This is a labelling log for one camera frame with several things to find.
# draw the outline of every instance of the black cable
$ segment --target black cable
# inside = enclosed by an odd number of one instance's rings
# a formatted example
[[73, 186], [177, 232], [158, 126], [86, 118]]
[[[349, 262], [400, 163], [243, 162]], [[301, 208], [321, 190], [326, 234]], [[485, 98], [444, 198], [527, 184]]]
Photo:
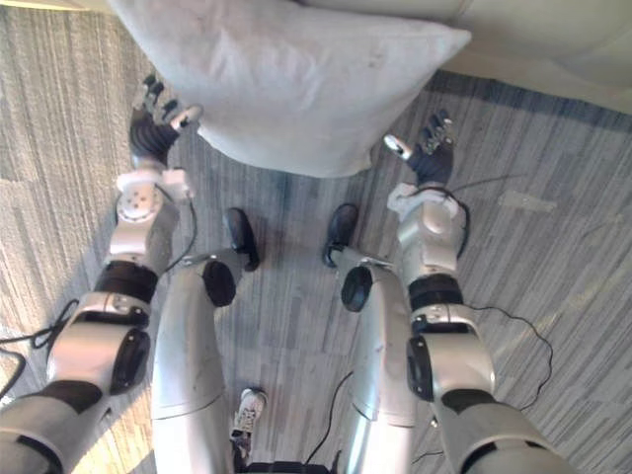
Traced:
[[349, 379], [349, 377], [351, 377], [354, 374], [353, 371], [349, 372], [347, 375], [345, 375], [343, 377], [343, 379], [338, 382], [338, 386], [336, 387], [336, 390], [334, 390], [334, 396], [332, 397], [332, 404], [329, 407], [329, 421], [327, 422], [327, 430], [325, 431], [325, 435], [322, 437], [322, 439], [320, 440], [320, 442], [318, 444], [316, 444], [316, 447], [314, 448], [314, 450], [312, 451], [312, 453], [309, 455], [309, 457], [307, 457], [307, 460], [305, 461], [305, 464], [309, 464], [309, 461], [312, 460], [312, 458], [316, 455], [316, 453], [318, 452], [318, 450], [322, 447], [322, 445], [325, 443], [325, 441], [327, 440], [327, 436], [329, 436], [329, 432], [332, 429], [332, 422], [334, 420], [334, 405], [336, 404], [336, 397], [338, 396], [338, 392], [340, 391], [341, 387], [343, 386], [343, 384]]
[[[61, 332], [64, 325], [66, 324], [67, 320], [64, 319], [64, 316], [66, 315], [66, 313], [68, 312], [68, 310], [73, 304], [78, 304], [78, 303], [79, 303], [78, 299], [71, 299], [70, 301], [68, 301], [66, 305], [63, 307], [63, 309], [61, 310], [61, 312], [59, 313], [59, 315], [55, 318], [54, 322], [47, 328], [40, 329], [39, 331], [35, 331], [32, 334], [27, 334], [24, 336], [0, 339], [0, 346], [5, 345], [5, 344], [15, 344], [15, 343], [23, 342], [23, 341], [29, 341], [31, 348], [34, 350], [41, 349], [44, 346], [48, 346], [48, 349], [50, 350], [50, 348], [52, 347], [52, 344], [54, 343], [55, 338]], [[44, 336], [45, 338], [42, 341], [39, 341], [39, 338], [42, 338]], [[24, 372], [24, 369], [27, 366], [27, 360], [20, 353], [7, 351], [6, 349], [3, 349], [3, 348], [0, 348], [0, 353], [4, 354], [5, 356], [14, 357], [18, 360], [18, 366], [13, 372], [13, 375], [11, 375], [11, 378], [9, 378], [9, 381], [4, 385], [4, 387], [2, 387], [2, 390], [0, 390], [0, 400], [1, 400], [9, 392], [9, 390], [13, 388], [13, 386], [16, 384], [18, 379], [22, 376], [22, 373]]]
[[0, 348], [0, 353], [2, 353], [5, 356], [14, 357], [18, 360], [18, 366], [13, 372], [13, 375], [11, 375], [11, 378], [9, 378], [9, 381], [5, 383], [4, 387], [2, 387], [2, 390], [0, 390], [0, 400], [2, 400], [4, 396], [7, 393], [9, 393], [9, 390], [13, 388], [13, 386], [16, 384], [18, 379], [22, 376], [22, 373], [24, 372], [24, 369], [27, 366], [27, 360], [20, 353], [14, 353], [13, 351], [7, 351], [6, 349]]
[[474, 181], [472, 183], [466, 183], [465, 185], [458, 186], [452, 190], [453, 193], [458, 193], [459, 191], [467, 190], [468, 188], [475, 188], [480, 185], [487, 185], [489, 183], [494, 183], [496, 181], [510, 180], [512, 178], [522, 178], [526, 175], [502, 175], [496, 178], [488, 178], [486, 180]]
[[411, 464], [416, 464], [427, 456], [441, 456], [443, 451], [429, 451], [415, 458], [415, 460]]
[[548, 355], [548, 358], [547, 358], [547, 373], [546, 373], [546, 376], [538, 384], [537, 390], [535, 391], [535, 397], [533, 397], [533, 400], [531, 400], [529, 403], [527, 403], [522, 408], [520, 408], [520, 411], [523, 412], [524, 410], [526, 410], [528, 408], [531, 408], [533, 405], [535, 405], [535, 402], [537, 402], [538, 398], [540, 398], [540, 392], [544, 388], [544, 385], [546, 385], [548, 383], [548, 381], [551, 379], [551, 375], [553, 374], [553, 346], [551, 346], [551, 343], [549, 343], [549, 341], [538, 332], [537, 328], [528, 319], [525, 319], [525, 318], [523, 318], [521, 316], [513, 316], [508, 311], [504, 310], [503, 308], [499, 308], [497, 306], [483, 306], [483, 307], [480, 307], [480, 308], [476, 307], [476, 306], [469, 305], [469, 304], [466, 304], [465, 306], [467, 306], [470, 309], [473, 309], [474, 311], [488, 311], [488, 310], [491, 310], [491, 309], [495, 309], [497, 311], [500, 311], [504, 316], [506, 316], [509, 319], [514, 319], [516, 321], [521, 321], [522, 323], [526, 324], [531, 329], [531, 331], [533, 331], [533, 334], [535, 335], [535, 337], [537, 339], [539, 339], [540, 341], [542, 341], [542, 343], [544, 343], [544, 345], [548, 349], [549, 355]]
[[443, 195], [446, 198], [453, 199], [458, 204], [458, 206], [461, 209], [463, 209], [463, 213], [465, 214], [465, 225], [463, 226], [463, 240], [461, 241], [461, 246], [459, 247], [458, 252], [456, 253], [456, 259], [458, 260], [461, 258], [461, 255], [463, 255], [463, 252], [465, 252], [465, 249], [467, 248], [467, 243], [470, 240], [470, 208], [467, 206], [465, 202], [458, 200], [456, 196], [450, 191], [448, 191], [446, 188], [442, 188], [439, 186], [427, 186], [427, 187], [420, 188], [420, 191], [426, 191], [426, 190], [433, 190], [433, 191], [438, 191], [440, 193], [443, 193]]
[[194, 203], [192, 200], [189, 201], [189, 209], [191, 210], [191, 221], [194, 227], [194, 234], [191, 237], [191, 241], [189, 242], [189, 245], [187, 245], [185, 251], [180, 254], [180, 256], [176, 260], [169, 264], [167, 269], [165, 269], [165, 273], [172, 270], [173, 267], [175, 267], [191, 251], [191, 249], [194, 247], [194, 244], [196, 243], [196, 238], [198, 237], [198, 215], [196, 214], [196, 209], [194, 208]]

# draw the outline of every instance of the sneaker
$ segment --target sneaker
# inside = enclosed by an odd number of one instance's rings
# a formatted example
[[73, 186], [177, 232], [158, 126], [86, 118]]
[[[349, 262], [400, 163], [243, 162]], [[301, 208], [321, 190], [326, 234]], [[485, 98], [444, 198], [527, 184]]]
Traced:
[[235, 413], [233, 432], [251, 434], [267, 403], [268, 397], [262, 390], [247, 388], [241, 392], [241, 403]]

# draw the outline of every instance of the striped carpet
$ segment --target striped carpet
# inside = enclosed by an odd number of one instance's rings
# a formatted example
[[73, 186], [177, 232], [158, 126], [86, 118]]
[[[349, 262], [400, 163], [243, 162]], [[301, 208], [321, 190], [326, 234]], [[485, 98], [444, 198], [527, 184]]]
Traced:
[[[119, 22], [97, 14], [0, 8], [0, 335], [31, 332], [94, 284], [114, 229], [116, 175], [128, 170], [129, 103], [151, 65]], [[472, 210], [460, 267], [466, 299], [500, 305], [533, 321], [555, 349], [553, 377], [528, 417], [582, 474], [632, 472], [632, 117], [495, 81], [438, 73], [393, 126], [414, 137], [438, 108], [456, 121], [457, 188]], [[361, 208], [356, 241], [394, 257], [395, 215], [385, 207], [410, 179], [381, 147], [375, 166], [348, 179], [316, 180], [249, 168], [196, 136], [172, 162], [197, 189], [196, 250], [227, 244], [221, 210], [247, 210], [265, 247], [236, 302], [216, 315], [230, 399], [263, 386], [270, 405], [253, 459], [304, 459], [326, 427], [338, 381], [350, 370], [357, 315], [319, 248], [332, 210]], [[175, 249], [191, 237], [183, 213]], [[159, 314], [169, 277], [154, 308]], [[155, 332], [157, 317], [151, 331]], [[522, 405], [546, 372], [546, 351], [519, 322], [477, 315], [496, 365], [499, 399]], [[12, 397], [37, 390], [45, 354]], [[13, 362], [0, 360], [0, 383]], [[119, 397], [75, 472], [151, 473], [148, 383]], [[334, 427], [316, 456], [329, 464], [340, 445], [344, 390]], [[419, 406], [418, 452], [438, 433]], [[414, 472], [446, 473], [440, 456]]]

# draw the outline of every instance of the person's foot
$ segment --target person's foot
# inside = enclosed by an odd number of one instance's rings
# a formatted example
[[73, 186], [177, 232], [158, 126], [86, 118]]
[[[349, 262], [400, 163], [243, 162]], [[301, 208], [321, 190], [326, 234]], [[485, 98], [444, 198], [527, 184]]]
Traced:
[[233, 445], [239, 449], [240, 464], [245, 465], [250, 456], [253, 430], [267, 403], [268, 396], [263, 390], [247, 388], [241, 392], [241, 403], [235, 413], [233, 431], [230, 435]]
[[247, 388], [241, 392], [241, 403], [239, 410], [235, 413], [233, 433], [251, 434], [267, 403], [268, 396], [262, 390]]
[[323, 263], [327, 267], [336, 267], [336, 262], [332, 260], [332, 251], [342, 251], [350, 244], [356, 230], [357, 215], [357, 206], [350, 203], [341, 204], [334, 211], [327, 229], [327, 242], [323, 247]]

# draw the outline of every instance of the white pillow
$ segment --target white pillow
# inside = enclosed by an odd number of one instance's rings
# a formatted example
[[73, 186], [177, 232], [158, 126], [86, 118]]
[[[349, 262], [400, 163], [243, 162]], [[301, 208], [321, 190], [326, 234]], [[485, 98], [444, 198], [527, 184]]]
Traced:
[[470, 40], [443, 25], [285, 0], [111, 0], [158, 71], [204, 106], [199, 134], [235, 160], [336, 177]]

